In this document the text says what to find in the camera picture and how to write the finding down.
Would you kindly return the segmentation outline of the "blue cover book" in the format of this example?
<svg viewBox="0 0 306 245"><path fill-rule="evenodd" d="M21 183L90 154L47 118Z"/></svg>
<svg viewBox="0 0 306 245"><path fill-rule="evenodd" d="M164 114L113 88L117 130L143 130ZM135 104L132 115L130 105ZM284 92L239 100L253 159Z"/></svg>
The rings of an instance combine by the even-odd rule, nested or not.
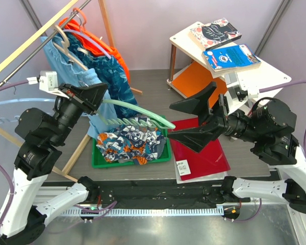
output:
<svg viewBox="0 0 306 245"><path fill-rule="evenodd" d="M204 51L202 57L213 72L258 67L261 64L246 44Z"/></svg>

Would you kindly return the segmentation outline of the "light blue hanger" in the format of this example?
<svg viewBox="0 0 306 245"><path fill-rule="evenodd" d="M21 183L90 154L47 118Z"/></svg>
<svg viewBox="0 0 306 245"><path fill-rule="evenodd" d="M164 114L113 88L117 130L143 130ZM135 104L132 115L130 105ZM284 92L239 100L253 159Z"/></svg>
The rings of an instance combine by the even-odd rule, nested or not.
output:
<svg viewBox="0 0 306 245"><path fill-rule="evenodd" d="M39 90L37 83L26 80L7 83L0 87L0 125L17 122L28 108L39 108L53 113L55 96Z"/></svg>

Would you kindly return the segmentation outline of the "orange teal cartoon shorts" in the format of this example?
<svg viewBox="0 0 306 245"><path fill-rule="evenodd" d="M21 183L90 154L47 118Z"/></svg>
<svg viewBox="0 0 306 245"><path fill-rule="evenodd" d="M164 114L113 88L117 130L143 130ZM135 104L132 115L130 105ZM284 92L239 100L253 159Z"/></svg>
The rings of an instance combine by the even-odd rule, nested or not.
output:
<svg viewBox="0 0 306 245"><path fill-rule="evenodd" d="M129 125L98 134L95 146L108 164L145 165L162 156L166 143L159 128Z"/></svg>

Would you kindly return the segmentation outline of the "metal clothes rail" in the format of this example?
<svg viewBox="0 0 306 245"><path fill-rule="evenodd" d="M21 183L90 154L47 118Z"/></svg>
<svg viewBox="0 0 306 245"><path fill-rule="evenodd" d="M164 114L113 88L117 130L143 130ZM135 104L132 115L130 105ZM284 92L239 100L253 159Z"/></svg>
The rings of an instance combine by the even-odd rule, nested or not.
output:
<svg viewBox="0 0 306 245"><path fill-rule="evenodd" d="M0 73L6 69L18 56L20 56L27 48L30 47L37 39L44 34L49 28L58 21L69 9L71 9L78 1L70 1L66 6L58 11L50 20L47 21L39 30L37 30L30 38L28 38L20 47L18 47L12 54L10 54L2 63L0 63ZM35 48L19 65L17 65L2 81L0 81L0 88L5 86L9 80L15 76L27 63L29 63L46 45L46 42L41 43Z"/></svg>

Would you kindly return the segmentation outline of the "wooden clothes rack frame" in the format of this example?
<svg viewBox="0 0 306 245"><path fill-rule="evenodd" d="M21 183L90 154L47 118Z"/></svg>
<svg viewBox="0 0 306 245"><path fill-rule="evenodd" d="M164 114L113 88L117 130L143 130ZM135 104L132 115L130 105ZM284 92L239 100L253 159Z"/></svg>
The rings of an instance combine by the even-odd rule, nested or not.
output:
<svg viewBox="0 0 306 245"><path fill-rule="evenodd" d="M0 72L2 72L11 62L13 62L22 52L24 52L36 39L38 39L44 32L49 29L60 17L62 17L69 9L72 8L73 5L75 5L77 1L70 1L64 6L61 10L59 10L50 20L47 21L44 25L40 25L38 30L33 33L23 44L21 44L20 47L18 47L12 54L10 54L4 61L0 63ZM98 2L99 7L100 7L100 13L103 18L104 22L104 27L106 30L106 34L108 37L109 45L114 46L114 37L113 37L113 32L111 29L110 25L110 20L109 20L109 14L108 10L106 7L106 2L105 1L99 1ZM3 79L3 81L0 82L0 87L4 86L7 84L8 80L11 79L12 76L14 76L30 59L32 59L42 48L42 46L39 46L36 50L34 50L33 53L30 54L28 58L26 58L14 71L12 71L6 78ZM21 146L22 142L18 140L16 137L12 136L9 134L7 131L3 130L0 128L0 136L8 140L9 142L13 143L16 146ZM68 162L66 163L65 167L60 170L56 167L53 168L53 172L63 176L73 182L76 182L77 179L70 176L68 173L78 160L80 154L83 152L85 146L88 144L90 140L90 137L88 135L85 135L84 138L82 139L81 143L78 145L77 149L75 152L72 154Z"/></svg>

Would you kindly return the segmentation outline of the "white two-tier side table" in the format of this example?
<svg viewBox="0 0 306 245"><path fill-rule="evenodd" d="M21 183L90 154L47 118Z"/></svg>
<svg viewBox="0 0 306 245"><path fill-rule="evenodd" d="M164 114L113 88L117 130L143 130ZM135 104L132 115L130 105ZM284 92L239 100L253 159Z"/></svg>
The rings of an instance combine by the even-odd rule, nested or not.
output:
<svg viewBox="0 0 306 245"><path fill-rule="evenodd" d="M181 69L179 72L174 71L176 51L179 50L183 52L191 58L192 62L197 62L204 68L208 69L206 62L202 57L202 50L189 38L188 35L189 29L196 27L198 24L202 23L197 21L170 37L171 55L167 84L184 98L186 97L179 90L177 90L171 82L173 79L177 78L189 65L185 66L185 68ZM239 79L244 80L250 85L255 84L258 89L281 85L291 81L291 77L289 75L283 73L263 60L261 60L261 65L258 68L237 72L237 76Z"/></svg>

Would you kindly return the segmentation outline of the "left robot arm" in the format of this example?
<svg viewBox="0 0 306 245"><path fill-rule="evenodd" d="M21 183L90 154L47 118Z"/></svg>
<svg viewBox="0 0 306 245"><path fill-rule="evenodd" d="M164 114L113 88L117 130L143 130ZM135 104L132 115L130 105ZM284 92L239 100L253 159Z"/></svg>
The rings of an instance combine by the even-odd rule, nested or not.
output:
<svg viewBox="0 0 306 245"><path fill-rule="evenodd" d="M72 128L83 113L94 114L103 101L107 85L85 87L62 84L54 115L38 108L26 109L15 132L24 140L14 161L13 179L0 210L0 244L30 244L46 226L68 208L94 203L99 186L88 177L79 178L68 190L50 201L35 205L38 190L52 172Z"/></svg>

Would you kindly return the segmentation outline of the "light blue shorts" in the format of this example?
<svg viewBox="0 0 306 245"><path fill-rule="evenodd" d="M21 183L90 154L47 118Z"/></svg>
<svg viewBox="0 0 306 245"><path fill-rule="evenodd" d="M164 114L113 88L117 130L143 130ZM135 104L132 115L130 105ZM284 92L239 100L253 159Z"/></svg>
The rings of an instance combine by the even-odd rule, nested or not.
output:
<svg viewBox="0 0 306 245"><path fill-rule="evenodd" d="M66 83L75 87L81 87L101 83L93 68L83 70L78 64L72 63L64 53L54 46L54 43L62 46L62 41L62 37L56 35L43 48L51 70L57 72L59 84ZM112 104L102 103L98 111L100 115L88 115L90 127L87 134L92 138L96 138L98 134L110 132L118 127L117 125L106 125L101 119L102 117L105 119L117 118Z"/></svg>

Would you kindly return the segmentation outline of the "orange hanger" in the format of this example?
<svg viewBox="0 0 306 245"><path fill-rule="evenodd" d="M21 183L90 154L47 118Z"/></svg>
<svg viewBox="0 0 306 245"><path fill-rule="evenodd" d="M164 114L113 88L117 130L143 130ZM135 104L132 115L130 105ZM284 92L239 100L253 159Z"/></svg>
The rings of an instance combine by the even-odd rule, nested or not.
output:
<svg viewBox="0 0 306 245"><path fill-rule="evenodd" d="M83 11L80 10L79 8L73 8L72 11L73 11L73 13L76 14L76 16L77 16L77 17L79 18L79 20L80 20L80 25L79 25L79 27L80 27L80 28L83 28L83 30L85 31L85 30L86 30L85 25L86 25L86 23L87 23L87 17L86 17L86 15L85 15L85 14L83 13Z"/></svg>

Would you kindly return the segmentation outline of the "green plastic tray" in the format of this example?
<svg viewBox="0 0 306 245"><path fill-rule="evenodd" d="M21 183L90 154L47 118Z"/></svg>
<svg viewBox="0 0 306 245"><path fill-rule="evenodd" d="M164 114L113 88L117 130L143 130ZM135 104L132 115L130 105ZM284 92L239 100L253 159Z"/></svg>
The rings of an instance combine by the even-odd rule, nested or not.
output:
<svg viewBox="0 0 306 245"><path fill-rule="evenodd" d="M148 117L135 117L134 120L138 123L147 123L149 124L149 128L158 128L158 127L153 127L152 126L152 119ZM166 129L161 129L159 128L163 134L167 137L167 130ZM112 163L108 164L102 157L101 153L99 150L96 148L95 143L96 143L97 138L93 138L92 142L92 167L93 168L112 168L112 167L122 167L122 166L129 166L129 165L135 165L130 162L126 162L123 164L120 163ZM150 161L148 163L161 163L161 162L166 162L171 159L171 145L170 141L167 138L167 143L164 147L162 156L158 160Z"/></svg>

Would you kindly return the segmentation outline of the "lilac hanger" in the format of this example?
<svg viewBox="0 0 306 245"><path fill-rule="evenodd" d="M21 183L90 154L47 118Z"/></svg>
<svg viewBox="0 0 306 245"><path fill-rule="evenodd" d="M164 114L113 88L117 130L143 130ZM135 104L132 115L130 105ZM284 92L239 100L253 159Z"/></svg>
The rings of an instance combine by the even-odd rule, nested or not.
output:
<svg viewBox="0 0 306 245"><path fill-rule="evenodd" d="M66 30L64 29L63 32L70 32L73 34L78 34L79 36L82 36L84 39L86 39L87 41L89 41L93 46L95 46L97 49L99 49L108 59L111 59L111 55L98 43L96 43L94 40L92 40L90 37L88 37L87 35L79 32L79 31L75 31L75 30Z"/></svg>

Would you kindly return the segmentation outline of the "floral cover book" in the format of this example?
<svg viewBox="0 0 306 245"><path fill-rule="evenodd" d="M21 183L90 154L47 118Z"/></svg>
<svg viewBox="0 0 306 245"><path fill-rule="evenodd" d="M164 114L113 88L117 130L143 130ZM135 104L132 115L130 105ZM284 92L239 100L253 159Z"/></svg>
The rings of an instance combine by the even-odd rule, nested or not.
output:
<svg viewBox="0 0 306 245"><path fill-rule="evenodd" d="M189 29L188 35L202 51L216 49L242 37L242 33L226 18L208 24L198 24Z"/></svg>

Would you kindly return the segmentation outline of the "mint green hanger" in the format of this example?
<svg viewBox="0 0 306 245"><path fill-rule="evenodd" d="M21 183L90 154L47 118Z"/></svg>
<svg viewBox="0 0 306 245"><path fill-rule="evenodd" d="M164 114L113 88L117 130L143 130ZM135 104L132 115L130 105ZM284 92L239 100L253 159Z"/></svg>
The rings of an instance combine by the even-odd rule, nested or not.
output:
<svg viewBox="0 0 306 245"><path fill-rule="evenodd" d="M118 101L118 100L103 100L102 103L106 103L106 104L113 104L113 105L117 105L117 106L122 106L122 107L126 107L128 109L132 109L134 111L137 111L141 114L145 114L146 116L156 120L159 123L162 123L164 126L166 126L167 129L175 129L175 125L171 122L169 122L168 120L164 119L163 117L148 111L144 108L141 108L139 106L127 103L127 102L122 102L122 101Z"/></svg>

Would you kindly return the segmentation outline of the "white papers under folder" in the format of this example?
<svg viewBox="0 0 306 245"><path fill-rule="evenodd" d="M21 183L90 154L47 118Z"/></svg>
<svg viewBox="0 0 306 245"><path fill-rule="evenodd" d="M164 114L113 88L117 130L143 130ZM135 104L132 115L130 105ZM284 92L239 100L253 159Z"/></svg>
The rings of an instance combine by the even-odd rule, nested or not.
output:
<svg viewBox="0 0 306 245"><path fill-rule="evenodd" d="M187 160L175 161L175 175L177 184L203 182L203 181L217 181L223 180L227 176L227 172L221 172L217 174L202 176L198 178L193 178L189 180L182 180L182 177L187 177L191 172Z"/></svg>

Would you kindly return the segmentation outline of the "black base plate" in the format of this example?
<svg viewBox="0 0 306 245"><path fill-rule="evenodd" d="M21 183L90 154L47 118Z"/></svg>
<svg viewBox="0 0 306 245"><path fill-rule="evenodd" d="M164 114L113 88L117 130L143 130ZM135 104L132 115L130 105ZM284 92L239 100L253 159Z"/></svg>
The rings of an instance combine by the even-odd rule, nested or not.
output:
<svg viewBox="0 0 306 245"><path fill-rule="evenodd" d="M117 201L119 208L175 208L181 205L216 205L239 202L239 198L222 193L211 185L114 186L100 189L104 206Z"/></svg>

